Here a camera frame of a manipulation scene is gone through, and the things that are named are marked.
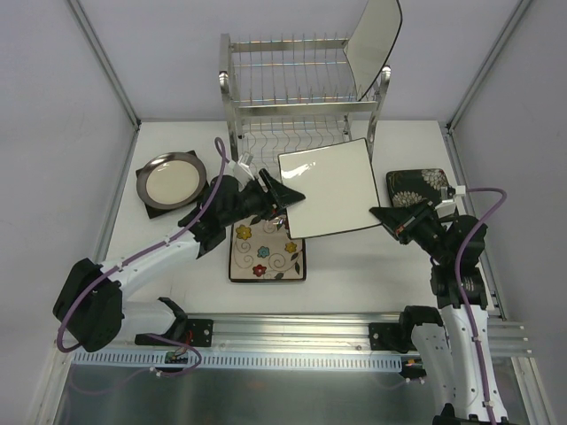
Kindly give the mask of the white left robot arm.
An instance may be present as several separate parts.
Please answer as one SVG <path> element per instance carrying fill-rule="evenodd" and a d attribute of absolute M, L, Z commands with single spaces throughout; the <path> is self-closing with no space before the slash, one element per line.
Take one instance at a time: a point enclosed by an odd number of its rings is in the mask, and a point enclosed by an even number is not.
<path fill-rule="evenodd" d="M 190 324 L 187 313 L 169 297 L 130 302 L 143 286 L 174 266 L 214 250 L 233 224 L 247 219 L 273 220 L 305 200 L 267 170 L 245 185 L 219 175 L 197 206 L 173 231 L 137 253 L 98 264 L 76 262 L 53 307 L 59 320 L 56 345 L 61 352 L 96 352 L 116 338 L 136 344 L 182 345 Z"/>

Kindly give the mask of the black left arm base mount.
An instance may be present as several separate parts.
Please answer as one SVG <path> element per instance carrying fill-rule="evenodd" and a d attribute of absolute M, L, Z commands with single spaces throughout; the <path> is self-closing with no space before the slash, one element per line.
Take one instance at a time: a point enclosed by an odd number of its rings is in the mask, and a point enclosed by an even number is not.
<path fill-rule="evenodd" d="M 152 334 L 159 338 L 151 337 L 150 333 L 138 334 L 135 337 L 135 345 L 174 346 L 175 343 L 182 343 L 198 348 L 210 347 L 214 334 L 214 321 L 182 317 L 175 319 L 167 331 L 152 332 Z"/>

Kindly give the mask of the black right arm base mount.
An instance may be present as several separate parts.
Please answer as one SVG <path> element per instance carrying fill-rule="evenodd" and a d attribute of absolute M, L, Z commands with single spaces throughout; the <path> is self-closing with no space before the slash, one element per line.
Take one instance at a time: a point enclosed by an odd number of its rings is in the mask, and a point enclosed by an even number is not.
<path fill-rule="evenodd" d="M 439 310 L 429 306 L 409 305 L 400 313 L 397 322 L 371 322 L 368 325 L 370 350 L 402 354 L 415 351 L 411 335 L 414 328 L 424 324 L 443 327 Z"/>

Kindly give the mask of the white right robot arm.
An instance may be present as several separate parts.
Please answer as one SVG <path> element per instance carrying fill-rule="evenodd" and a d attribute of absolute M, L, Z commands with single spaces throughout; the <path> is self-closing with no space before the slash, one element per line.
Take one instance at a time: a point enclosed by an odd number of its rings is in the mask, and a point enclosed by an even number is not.
<path fill-rule="evenodd" d="M 440 218 L 430 201 L 373 207 L 402 245 L 416 243 L 431 262 L 434 307 L 409 305 L 393 324 L 369 324 L 374 350 L 417 351 L 434 390 L 435 424 L 508 424 L 488 343 L 488 298 L 478 268 L 487 226 L 469 215 Z"/>

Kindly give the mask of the white square plate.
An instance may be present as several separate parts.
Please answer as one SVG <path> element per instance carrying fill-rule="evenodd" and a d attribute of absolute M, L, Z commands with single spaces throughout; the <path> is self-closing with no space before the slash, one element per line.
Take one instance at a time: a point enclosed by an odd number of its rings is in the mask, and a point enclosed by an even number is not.
<path fill-rule="evenodd" d="M 287 208 L 293 239 L 373 228 L 377 184 L 364 138 L 278 157 L 281 181 L 305 199 Z"/>
<path fill-rule="evenodd" d="M 361 101 L 386 65 L 403 22 L 397 0 L 368 0 L 344 53 L 353 76 L 356 100 Z"/>

